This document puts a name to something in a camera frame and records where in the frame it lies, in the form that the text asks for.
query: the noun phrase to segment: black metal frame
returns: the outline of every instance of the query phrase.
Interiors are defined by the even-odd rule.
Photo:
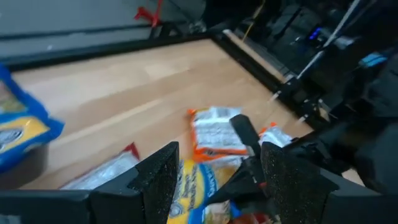
[[[127,42],[119,42],[115,44],[105,44],[100,46],[85,47],[80,49],[64,50],[60,52],[44,52],[36,55],[26,55],[19,57],[10,57],[0,59],[10,71],[15,72],[30,68],[55,65],[59,63],[74,62],[78,60],[86,60],[90,58],[103,57],[112,54],[121,54],[133,52],[137,50],[151,49],[172,44],[181,44],[196,40],[211,39],[216,45],[222,48],[236,62],[244,67],[250,74],[257,78],[271,92],[276,93],[281,88],[281,83],[275,76],[270,74],[262,65],[256,62],[250,55],[237,46],[226,34],[202,33],[193,35],[161,35],[158,38],[147,40],[135,40]],[[280,97],[279,100],[298,117],[302,117],[302,106],[299,105],[291,97]],[[328,124],[328,121],[319,114],[308,117],[305,120],[313,129],[319,129]]]

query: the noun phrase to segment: light wood panel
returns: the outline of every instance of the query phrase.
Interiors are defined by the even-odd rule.
[[[135,142],[142,158],[170,141],[192,154],[186,111],[240,106],[257,130],[275,121],[293,136],[311,129],[210,40],[96,58],[14,74],[63,134],[45,172],[23,189],[56,189]]]

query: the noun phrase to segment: food package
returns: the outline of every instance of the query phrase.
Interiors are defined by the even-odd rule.
[[[0,172],[14,167],[33,148],[57,138],[63,123],[24,92],[0,65]]]
[[[134,143],[128,145],[114,158],[102,163],[80,177],[71,180],[61,190],[93,190],[116,178],[139,163],[139,155]]]
[[[194,154],[247,154],[229,119],[241,113],[240,108],[212,106],[189,110]]]
[[[215,152],[215,151],[203,151],[203,153],[194,153],[192,159],[195,162],[206,162],[212,161],[214,159],[220,159],[226,156],[233,156],[233,153],[222,153],[222,152]]]
[[[224,156],[204,163],[181,160],[167,223],[227,224],[239,216],[229,201],[207,207],[203,204],[232,177],[245,157]]]
[[[284,147],[292,142],[292,137],[284,133],[283,130],[272,122],[269,128],[263,128],[260,132],[260,145],[263,142],[271,142],[279,147]]]

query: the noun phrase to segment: orange and white bag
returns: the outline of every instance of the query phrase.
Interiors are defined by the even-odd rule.
[[[267,128],[263,128],[259,133],[261,145],[263,142],[271,142],[279,147],[284,147],[292,142],[292,137],[284,133],[283,130],[277,126],[275,122],[271,122],[271,125]],[[222,157],[227,157],[233,153],[223,153],[214,150],[205,150],[202,153],[194,153],[193,160],[195,162],[206,162]]]
[[[193,153],[214,157],[218,154],[247,154],[229,119],[241,113],[240,108],[212,106],[188,110]]]

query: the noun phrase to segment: gray wall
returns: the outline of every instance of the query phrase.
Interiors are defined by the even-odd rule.
[[[152,11],[155,0],[1,0],[0,35],[51,32],[60,30],[101,28],[148,24],[135,20],[137,8],[145,6]],[[184,3],[189,0],[174,0]],[[203,12],[202,0],[191,0],[187,11],[195,18]],[[164,1],[160,19],[163,21],[184,20],[185,17],[168,0]],[[73,49],[123,40],[146,39],[149,30],[125,30],[104,34],[77,34],[63,37],[29,40],[0,41],[0,59],[15,55],[36,54],[46,50]]]

